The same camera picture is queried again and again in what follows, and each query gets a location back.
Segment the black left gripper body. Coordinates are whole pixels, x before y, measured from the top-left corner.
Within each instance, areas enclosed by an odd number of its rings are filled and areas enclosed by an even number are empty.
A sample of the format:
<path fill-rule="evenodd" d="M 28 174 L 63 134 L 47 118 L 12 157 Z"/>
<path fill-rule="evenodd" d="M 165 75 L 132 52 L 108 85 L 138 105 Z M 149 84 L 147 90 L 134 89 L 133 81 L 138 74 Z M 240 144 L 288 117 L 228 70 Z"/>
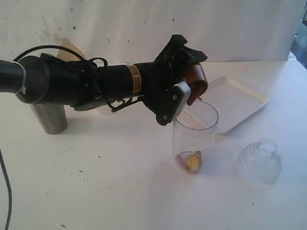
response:
<path fill-rule="evenodd" d="M 156 112 L 157 97 L 162 96 L 173 85 L 185 81 L 184 74 L 188 67 L 182 68 L 182 61 L 183 51 L 173 61 L 165 60 L 162 52 L 146 71 L 147 86 L 144 87 L 142 102 L 152 112 Z"/>

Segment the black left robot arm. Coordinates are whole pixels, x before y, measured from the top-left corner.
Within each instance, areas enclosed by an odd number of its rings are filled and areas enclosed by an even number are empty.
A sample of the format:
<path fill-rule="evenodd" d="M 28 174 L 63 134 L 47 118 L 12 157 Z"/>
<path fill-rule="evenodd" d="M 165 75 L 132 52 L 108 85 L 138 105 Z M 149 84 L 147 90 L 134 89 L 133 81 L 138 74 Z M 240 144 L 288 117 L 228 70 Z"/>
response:
<path fill-rule="evenodd" d="M 25 104 L 69 105 L 87 111 L 107 105 L 117 112 L 142 102 L 167 120 L 181 109 L 191 89 L 183 71 L 191 65 L 186 39 L 173 35 L 153 62 L 96 64 L 96 58 L 64 61 L 50 54 L 32 56 L 27 50 L 14 61 L 0 62 L 0 90 Z"/>

